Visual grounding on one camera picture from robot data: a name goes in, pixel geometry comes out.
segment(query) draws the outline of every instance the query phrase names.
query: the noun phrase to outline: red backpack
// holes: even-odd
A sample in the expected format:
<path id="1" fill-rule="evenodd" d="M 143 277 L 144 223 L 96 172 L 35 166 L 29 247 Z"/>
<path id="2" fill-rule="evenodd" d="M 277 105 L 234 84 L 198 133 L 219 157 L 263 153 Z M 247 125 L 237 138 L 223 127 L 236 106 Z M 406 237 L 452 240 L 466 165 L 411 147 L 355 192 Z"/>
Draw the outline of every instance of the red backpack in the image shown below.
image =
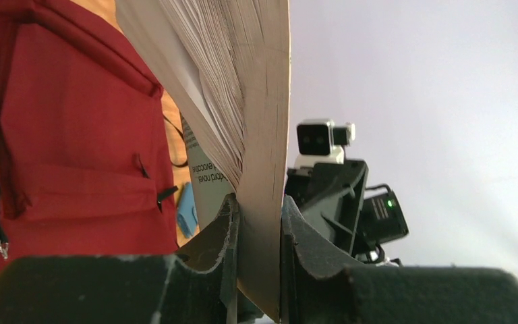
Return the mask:
<path id="1" fill-rule="evenodd" d="M 0 270 L 26 255 L 177 248 L 162 93 L 93 13 L 0 0 Z"/>

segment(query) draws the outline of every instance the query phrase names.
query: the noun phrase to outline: blue object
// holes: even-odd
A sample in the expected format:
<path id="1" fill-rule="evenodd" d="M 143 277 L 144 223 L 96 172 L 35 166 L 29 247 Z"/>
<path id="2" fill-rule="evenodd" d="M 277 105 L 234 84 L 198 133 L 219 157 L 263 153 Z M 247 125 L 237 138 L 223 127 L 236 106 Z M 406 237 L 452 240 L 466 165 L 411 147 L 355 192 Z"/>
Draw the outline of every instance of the blue object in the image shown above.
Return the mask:
<path id="1" fill-rule="evenodd" d="M 177 224 L 186 238 L 191 238 L 196 233 L 198 214 L 191 182 L 186 183 L 183 187 L 177 206 Z"/>

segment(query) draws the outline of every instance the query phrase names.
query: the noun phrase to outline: cable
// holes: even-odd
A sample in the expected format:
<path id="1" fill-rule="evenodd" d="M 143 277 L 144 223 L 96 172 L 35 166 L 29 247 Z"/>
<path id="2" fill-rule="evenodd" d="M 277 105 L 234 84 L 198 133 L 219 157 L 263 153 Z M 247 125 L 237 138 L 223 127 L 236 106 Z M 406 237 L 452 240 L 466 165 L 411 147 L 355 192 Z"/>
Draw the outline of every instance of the cable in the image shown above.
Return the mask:
<path id="1" fill-rule="evenodd" d="M 392 189 L 390 189 L 390 186 L 387 184 L 377 184 L 376 186 L 364 188 L 364 190 L 378 190 L 378 189 L 386 189 L 386 191 L 392 192 Z"/>
<path id="2" fill-rule="evenodd" d="M 164 120 L 166 122 L 168 122 L 170 125 L 172 125 L 172 127 L 175 128 L 175 130 L 177 131 L 177 133 L 179 134 L 179 137 L 181 137 L 181 141 L 183 142 L 183 132 L 181 132 L 181 130 L 179 130 L 179 128 L 174 125 L 174 123 L 172 123 L 168 117 L 164 116 Z M 182 164 L 175 164 L 174 162 L 171 163 L 174 167 L 187 167 L 188 166 L 188 159 L 186 158 L 185 159 L 185 162 L 183 162 Z"/>

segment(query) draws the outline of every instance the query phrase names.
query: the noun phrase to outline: black plastic holder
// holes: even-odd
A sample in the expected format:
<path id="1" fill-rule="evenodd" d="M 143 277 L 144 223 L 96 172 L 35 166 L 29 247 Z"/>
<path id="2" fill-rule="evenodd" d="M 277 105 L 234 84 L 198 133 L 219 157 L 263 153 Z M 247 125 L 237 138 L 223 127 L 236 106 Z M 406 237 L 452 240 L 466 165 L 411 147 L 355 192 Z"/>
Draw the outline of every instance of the black plastic holder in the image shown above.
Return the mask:
<path id="1" fill-rule="evenodd" d="M 317 163 L 288 169 L 287 175 L 285 194 L 293 197 L 307 223 L 353 255 L 360 244 L 356 233 L 368 177 L 366 162 L 345 159 L 343 164 Z"/>
<path id="2" fill-rule="evenodd" d="M 292 198 L 281 217 L 282 323 L 518 324 L 518 281 L 496 269 L 363 265 Z M 239 207 L 175 254 L 24 258 L 0 275 L 0 323 L 235 323 Z"/>

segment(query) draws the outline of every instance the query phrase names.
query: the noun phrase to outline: paper stack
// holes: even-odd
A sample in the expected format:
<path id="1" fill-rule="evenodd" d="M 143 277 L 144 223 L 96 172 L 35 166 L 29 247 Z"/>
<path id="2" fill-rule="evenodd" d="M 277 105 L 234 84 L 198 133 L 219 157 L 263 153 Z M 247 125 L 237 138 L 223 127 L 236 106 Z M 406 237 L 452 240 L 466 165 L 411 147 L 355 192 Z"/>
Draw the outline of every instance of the paper stack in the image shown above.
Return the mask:
<path id="1" fill-rule="evenodd" d="M 288 0 L 116 3 L 124 35 L 236 192 L 243 215 L 238 286 L 278 321 L 289 130 Z"/>

